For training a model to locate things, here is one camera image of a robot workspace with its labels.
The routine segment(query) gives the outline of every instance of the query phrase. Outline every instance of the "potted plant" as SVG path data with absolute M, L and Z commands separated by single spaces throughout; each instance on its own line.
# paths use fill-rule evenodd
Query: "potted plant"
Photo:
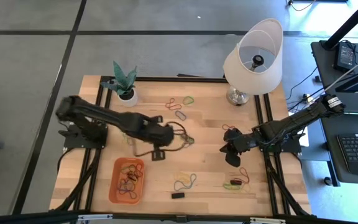
M 135 106 L 137 103 L 137 94 L 134 88 L 137 75 L 136 67 L 125 76 L 121 67 L 116 62 L 113 62 L 113 65 L 115 80 L 112 81 L 113 83 L 102 82 L 101 85 L 110 90 L 114 90 L 124 106 Z

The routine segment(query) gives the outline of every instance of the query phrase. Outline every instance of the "white cable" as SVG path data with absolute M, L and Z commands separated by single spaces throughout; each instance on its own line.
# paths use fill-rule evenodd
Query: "white cable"
M 303 10 L 309 8 L 309 6 L 311 6 L 315 1 L 316 1 L 316 0 L 313 0 L 313 2 L 311 2 L 310 4 L 308 4 L 308 6 L 304 7 L 303 9 L 296 9 L 295 7 L 293 7 L 293 3 L 291 4 L 291 7 L 294 8 L 295 11 L 300 12 L 300 11 L 303 11 Z
M 337 80 L 335 80 L 332 84 L 330 84 L 327 88 L 325 88 L 323 90 L 324 92 L 327 92 L 327 90 L 329 90 L 331 87 L 333 87 L 337 82 L 339 82 L 343 77 L 345 77 L 347 74 L 353 72 L 353 70 L 355 70 L 358 67 L 358 64 L 355 65 L 352 69 L 350 69 L 349 71 L 347 71 L 345 74 L 341 75 Z

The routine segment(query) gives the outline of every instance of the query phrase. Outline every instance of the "white flower pot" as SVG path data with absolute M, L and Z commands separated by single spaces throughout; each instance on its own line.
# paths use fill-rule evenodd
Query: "white flower pot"
M 129 98 L 129 99 L 125 99 L 123 100 L 121 97 L 122 96 L 118 96 L 118 98 L 121 100 L 122 102 L 122 105 L 126 106 L 126 107 L 132 107 L 132 106 L 135 106 L 136 103 L 137 103 L 137 93 L 136 93 L 136 90 L 135 88 L 132 88 L 132 90 L 134 91 L 134 94 L 132 96 L 132 98 Z

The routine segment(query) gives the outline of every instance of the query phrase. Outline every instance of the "table lamp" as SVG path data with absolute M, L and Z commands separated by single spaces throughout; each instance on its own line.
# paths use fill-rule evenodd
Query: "table lamp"
M 227 100 L 243 105 L 249 95 L 274 90 L 281 82 L 283 28 L 276 19 L 265 19 L 251 28 L 224 61 L 230 88 Z

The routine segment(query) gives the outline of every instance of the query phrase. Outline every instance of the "white lampshade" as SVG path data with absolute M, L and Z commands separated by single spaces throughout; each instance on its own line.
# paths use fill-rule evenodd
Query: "white lampshade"
M 243 56 L 241 50 L 258 49 Z M 252 57 L 262 55 L 265 63 L 251 71 Z M 224 61 L 226 80 L 238 91 L 260 95 L 274 90 L 282 78 L 283 28 L 276 19 L 265 19 L 251 28 Z

